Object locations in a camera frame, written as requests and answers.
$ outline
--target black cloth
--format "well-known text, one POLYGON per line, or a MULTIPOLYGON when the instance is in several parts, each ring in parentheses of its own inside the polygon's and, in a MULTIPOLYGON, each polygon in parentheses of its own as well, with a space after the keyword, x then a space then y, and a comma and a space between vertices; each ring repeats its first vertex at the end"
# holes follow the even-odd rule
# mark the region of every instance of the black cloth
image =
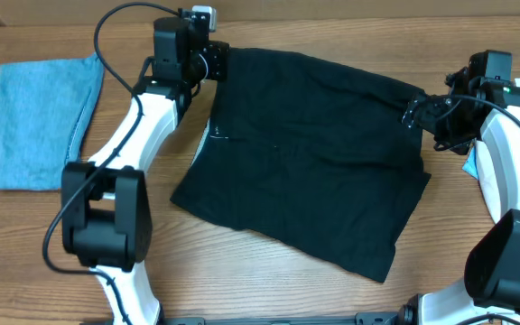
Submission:
POLYGON ((234 49, 171 200, 383 282, 430 178, 422 131, 400 123, 421 91, 299 53, 234 49))

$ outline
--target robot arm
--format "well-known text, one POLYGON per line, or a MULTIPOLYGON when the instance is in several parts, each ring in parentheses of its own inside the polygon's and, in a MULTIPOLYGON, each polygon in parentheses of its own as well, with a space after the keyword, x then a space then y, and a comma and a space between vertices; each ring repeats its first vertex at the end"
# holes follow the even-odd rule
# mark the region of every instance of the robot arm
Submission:
MULTIPOLYGON (((520 88, 510 82, 510 67, 509 53, 478 53, 468 69, 450 77, 451 92, 505 107, 520 121, 520 88)), ((407 112, 405 123, 411 121, 411 113, 435 135, 437 150, 442 146, 466 154, 468 139, 484 142, 494 166, 503 217, 471 251, 464 281, 420 296, 404 308, 416 311, 418 324, 457 324, 489 313, 520 320, 520 128, 497 110, 471 101, 435 102, 424 112, 407 112)))
MULTIPOLYGON (((173 132, 190 106, 191 89, 203 79, 221 81, 227 75, 229 45, 209 41, 216 30, 216 10, 194 6, 180 17, 154 22, 152 76, 134 87, 143 116, 119 155, 92 182, 91 190, 73 204, 63 218, 63 245, 92 271, 114 280, 129 322, 163 324, 163 309, 150 287, 144 259, 150 245, 152 220, 145 175, 165 138, 173 132), (114 200, 115 211, 92 209, 90 200, 114 200)), ((88 163, 69 163, 62 175, 62 202, 112 154, 138 115, 132 98, 130 110, 112 138, 88 163)), ((115 291, 97 277, 114 313, 113 324, 125 324, 115 291)))

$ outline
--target cable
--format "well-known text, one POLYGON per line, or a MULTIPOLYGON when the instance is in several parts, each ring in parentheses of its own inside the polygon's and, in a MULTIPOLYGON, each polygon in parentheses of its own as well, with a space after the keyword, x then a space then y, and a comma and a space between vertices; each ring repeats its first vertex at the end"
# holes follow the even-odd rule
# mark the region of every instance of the cable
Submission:
POLYGON ((196 86, 196 91, 194 91, 193 94, 191 94, 191 97, 192 98, 195 98, 199 93, 200 93, 200 90, 202 89, 202 83, 199 82, 198 83, 198 86, 196 86))
POLYGON ((435 118, 435 121, 436 121, 436 122, 441 121, 443 118, 449 116, 450 113, 452 113, 452 111, 454 111, 455 109, 457 109, 457 107, 460 105, 460 102, 461 102, 461 101, 462 101, 462 99, 459 99, 459 100, 457 101, 457 103, 456 103, 453 107, 451 107, 448 111, 446 111, 443 115, 441 115, 441 116, 435 118))
POLYGON ((468 320, 464 320, 460 323, 457 323, 457 325, 470 325, 470 324, 474 324, 478 321, 483 321, 483 320, 504 320, 509 324, 520 325, 520 321, 518 321, 518 320, 513 320, 510 317, 507 317, 507 316, 504 316, 501 314, 495 314, 495 313, 489 313, 486 315, 475 316, 473 318, 469 318, 468 320))
POLYGON ((148 71, 148 68, 150 68, 150 66, 152 65, 154 60, 155 60, 155 58, 153 56, 145 58, 144 65, 142 66, 142 69, 140 70, 140 77, 138 77, 138 80, 145 76, 145 72, 148 71))
POLYGON ((452 85, 450 85, 449 95, 452 95, 452 92, 455 91, 455 85, 457 84, 457 78, 452 81, 452 85))
POLYGON ((117 74, 117 72, 115 72, 114 69, 106 62, 106 59, 104 59, 104 56, 102 55, 101 51, 99 50, 99 45, 98 45, 99 31, 100 31, 102 25, 104 24, 104 22, 107 20, 107 18, 109 18, 112 14, 114 14, 124 8, 131 7, 131 6, 147 6, 147 7, 152 7, 152 8, 163 10, 164 12, 169 13, 169 14, 174 14, 177 16, 180 15, 177 12, 173 11, 172 9, 166 8, 162 5, 151 4, 151 3, 146 3, 146 2, 133 2, 133 3, 127 3, 127 4, 123 4, 123 5, 119 5, 119 6, 115 7, 114 9, 107 12, 107 14, 105 14, 97 23, 96 30, 94 31, 94 49, 96 51, 97 58, 101 61, 101 63, 106 68, 106 70, 109 71, 109 73, 111 73, 112 76, 114 76, 114 78, 116 78, 117 81, 119 81, 122 84, 122 86, 124 86, 124 88, 130 92, 130 94, 132 94, 132 97, 137 102, 137 108, 138 108, 137 118, 134 121, 134 124, 132 125, 132 127, 127 132, 127 134, 125 134, 122 141, 117 145, 116 148, 114 148, 114 151, 107 157, 107 159, 103 163, 101 163, 96 168, 96 170, 94 170, 89 175, 89 177, 86 178, 86 180, 73 193, 71 198, 63 205, 63 207, 60 209, 60 211, 55 216, 53 221, 50 223, 50 226, 47 229, 47 232, 45 233, 45 238, 43 239, 43 244, 42 244, 43 261, 45 261, 45 264, 52 271, 60 273, 60 274, 95 275, 95 276, 100 276, 100 277, 104 278, 107 281, 107 285, 111 286, 112 290, 114 291, 114 295, 116 297, 116 302, 117 302, 117 308, 119 309, 119 311, 122 315, 122 319, 123 319, 124 323, 127 323, 129 325, 132 325, 132 322, 129 320, 127 313, 125 313, 124 304, 122 303, 122 297, 121 297, 119 291, 117 290, 114 279, 112 279, 109 275, 107 275, 106 273, 104 273, 102 271, 68 270, 68 269, 59 268, 50 259, 49 246, 50 246, 50 241, 51 241, 51 235, 53 235, 53 231, 60 223, 60 221, 63 218, 63 215, 66 213, 66 211, 69 210, 69 208, 71 207, 71 204, 73 204, 73 201, 78 197, 78 195, 80 195, 82 193, 85 194, 84 191, 87 190, 88 185, 99 175, 99 173, 101 171, 103 171, 107 167, 107 165, 112 160, 114 160, 114 158, 117 157, 119 152, 124 147, 125 143, 127 143, 127 141, 132 136, 132 134, 134 133, 137 126, 140 124, 140 120, 142 119, 142 115, 144 114, 144 110, 142 107, 142 101, 137 96, 137 94, 134 93, 133 88, 129 84, 127 84, 127 82, 125 82, 125 80, 119 74, 117 74))
POLYGON ((206 67, 206 74, 204 75, 204 78, 202 78, 202 80, 204 80, 205 78, 208 77, 208 74, 209 74, 208 62, 206 61, 206 58, 204 58, 202 53, 199 53, 198 55, 202 58, 202 62, 204 62, 204 66, 206 67))
POLYGON ((468 96, 468 95, 433 96, 433 97, 427 98, 423 102, 417 103, 416 106, 421 105, 421 104, 426 103, 426 102, 432 102, 432 101, 436 101, 436 100, 440 100, 440 99, 467 99, 467 100, 471 100, 471 101, 474 101, 474 102, 477 102, 477 103, 481 103, 481 104, 487 105, 487 106, 497 110, 499 113, 503 114, 504 116, 508 117, 511 121, 513 121, 513 123, 515 123, 520 128, 520 121, 519 121, 519 119, 516 118, 511 113, 509 113, 506 109, 504 109, 501 106, 499 106, 499 105, 497 105, 495 103, 492 103, 492 102, 490 102, 488 100, 480 99, 480 98, 476 98, 476 97, 472 97, 472 96, 468 96))
POLYGON ((432 148, 434 149, 434 151, 437 151, 437 152, 447 151, 450 149, 460 147, 460 146, 466 144, 467 142, 471 141, 472 139, 473 138, 468 138, 468 139, 465 138, 464 140, 459 141, 457 144, 449 144, 449 145, 441 145, 441 143, 437 142, 436 144, 434 144, 434 146, 432 148))

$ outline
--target blue towel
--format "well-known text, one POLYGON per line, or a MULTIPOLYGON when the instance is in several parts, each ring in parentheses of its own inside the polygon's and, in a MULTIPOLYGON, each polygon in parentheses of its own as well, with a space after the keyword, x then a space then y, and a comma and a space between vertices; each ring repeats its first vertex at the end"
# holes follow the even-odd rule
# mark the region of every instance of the blue towel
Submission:
POLYGON ((0 190, 57 190, 77 161, 98 101, 104 68, 86 59, 0 68, 0 190))
POLYGON ((476 178, 478 180, 478 172, 477 172, 477 155, 475 154, 475 147, 470 150, 469 158, 462 166, 462 170, 467 172, 470 176, 476 178))

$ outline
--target black base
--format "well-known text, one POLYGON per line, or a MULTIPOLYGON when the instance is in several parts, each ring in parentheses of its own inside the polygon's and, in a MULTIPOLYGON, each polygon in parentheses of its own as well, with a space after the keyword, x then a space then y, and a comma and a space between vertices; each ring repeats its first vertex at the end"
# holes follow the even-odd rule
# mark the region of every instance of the black base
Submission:
MULTIPOLYGON (((302 317, 279 319, 204 320, 201 317, 167 319, 157 325, 396 325, 397 312, 359 312, 355 317, 302 317)), ((111 325, 112 320, 85 325, 111 325)))

